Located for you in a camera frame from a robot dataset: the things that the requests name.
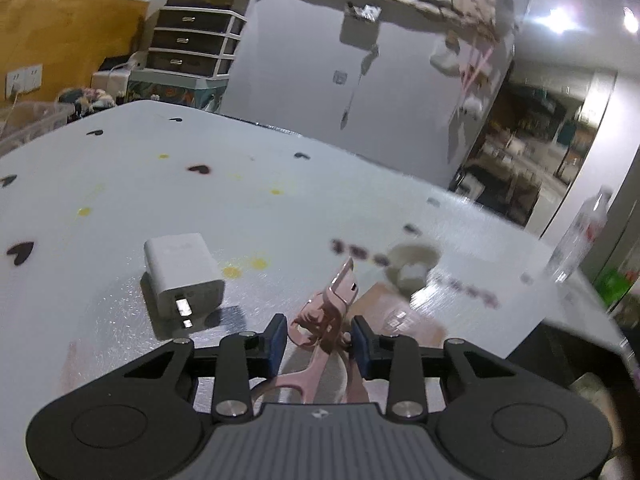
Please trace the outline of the pink flat block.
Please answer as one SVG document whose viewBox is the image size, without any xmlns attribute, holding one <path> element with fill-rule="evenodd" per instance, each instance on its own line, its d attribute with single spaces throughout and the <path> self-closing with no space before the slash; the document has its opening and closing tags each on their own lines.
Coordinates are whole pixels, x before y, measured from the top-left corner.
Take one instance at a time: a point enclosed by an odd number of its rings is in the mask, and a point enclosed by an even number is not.
<svg viewBox="0 0 640 480">
<path fill-rule="evenodd" d="M 362 316 L 373 333 L 412 337 L 420 347 L 442 348 L 446 328 L 433 315 L 413 309 L 409 301 L 384 283 L 375 283 L 348 309 L 343 323 L 350 330 L 352 319 Z"/>
</svg>

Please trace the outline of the white usb charger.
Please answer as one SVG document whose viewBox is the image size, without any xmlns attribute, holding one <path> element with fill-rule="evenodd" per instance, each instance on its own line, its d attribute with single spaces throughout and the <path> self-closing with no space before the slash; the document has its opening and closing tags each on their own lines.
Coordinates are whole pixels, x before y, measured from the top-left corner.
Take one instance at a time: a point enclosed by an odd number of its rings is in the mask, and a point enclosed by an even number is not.
<svg viewBox="0 0 640 480">
<path fill-rule="evenodd" d="M 150 238 L 143 250 L 162 320 L 190 330 L 196 318 L 220 307 L 226 282 L 200 233 Z"/>
</svg>

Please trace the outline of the white round cup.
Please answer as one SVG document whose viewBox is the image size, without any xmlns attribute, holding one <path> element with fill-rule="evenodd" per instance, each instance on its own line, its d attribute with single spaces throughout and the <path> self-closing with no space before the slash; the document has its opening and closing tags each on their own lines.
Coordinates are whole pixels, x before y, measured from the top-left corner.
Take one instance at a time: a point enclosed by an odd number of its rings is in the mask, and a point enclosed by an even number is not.
<svg viewBox="0 0 640 480">
<path fill-rule="evenodd" d="M 386 278 L 403 295 L 410 296 L 426 286 L 428 274 L 437 266 L 441 255 L 431 245 L 396 245 L 387 253 Z"/>
</svg>

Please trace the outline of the clear plastic water bottle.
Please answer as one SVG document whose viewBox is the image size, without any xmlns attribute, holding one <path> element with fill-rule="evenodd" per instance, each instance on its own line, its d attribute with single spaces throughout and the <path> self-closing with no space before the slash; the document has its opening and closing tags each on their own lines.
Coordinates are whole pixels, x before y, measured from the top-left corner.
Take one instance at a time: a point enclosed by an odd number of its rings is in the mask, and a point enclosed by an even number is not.
<svg viewBox="0 0 640 480">
<path fill-rule="evenodd" d="M 602 186 L 582 204 L 576 217 L 554 248 L 544 274 L 555 283 L 565 282 L 582 263 L 608 221 L 613 191 Z"/>
</svg>

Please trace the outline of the green bag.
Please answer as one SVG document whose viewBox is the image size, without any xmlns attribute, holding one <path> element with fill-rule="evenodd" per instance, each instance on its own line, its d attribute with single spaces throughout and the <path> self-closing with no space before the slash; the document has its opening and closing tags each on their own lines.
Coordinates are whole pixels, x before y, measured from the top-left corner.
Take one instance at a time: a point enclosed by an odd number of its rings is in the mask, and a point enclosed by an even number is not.
<svg viewBox="0 0 640 480">
<path fill-rule="evenodd" d="M 602 274 L 596 283 L 596 291 L 602 299 L 605 307 L 615 306 L 626 295 L 626 292 L 634 284 L 626 274 L 619 270 L 611 269 Z"/>
</svg>

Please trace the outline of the white drawer cabinet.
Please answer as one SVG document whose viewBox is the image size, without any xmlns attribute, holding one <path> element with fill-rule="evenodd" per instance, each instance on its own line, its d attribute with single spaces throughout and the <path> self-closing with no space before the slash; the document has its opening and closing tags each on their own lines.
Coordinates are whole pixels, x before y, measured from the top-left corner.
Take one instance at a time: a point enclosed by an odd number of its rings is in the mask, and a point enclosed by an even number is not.
<svg viewBox="0 0 640 480">
<path fill-rule="evenodd" d="M 145 67 L 157 72 L 228 79 L 246 19 L 232 10 L 163 6 Z"/>
</svg>

